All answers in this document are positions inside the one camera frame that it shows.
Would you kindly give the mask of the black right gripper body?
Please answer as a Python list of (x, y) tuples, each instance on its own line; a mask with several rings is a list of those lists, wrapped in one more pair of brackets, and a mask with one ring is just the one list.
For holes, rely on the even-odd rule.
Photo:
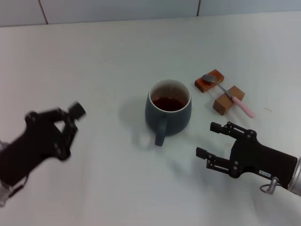
[(297, 158), (254, 140), (236, 140), (231, 149), (231, 177), (238, 178), (243, 173), (254, 173), (272, 179), (287, 188), (297, 164)]

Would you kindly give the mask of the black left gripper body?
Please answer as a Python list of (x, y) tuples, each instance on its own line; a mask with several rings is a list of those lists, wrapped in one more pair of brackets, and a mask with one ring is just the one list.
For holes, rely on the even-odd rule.
[(14, 186), (44, 160), (62, 161), (60, 138), (54, 122), (28, 123), (24, 133), (0, 151), (0, 180)]

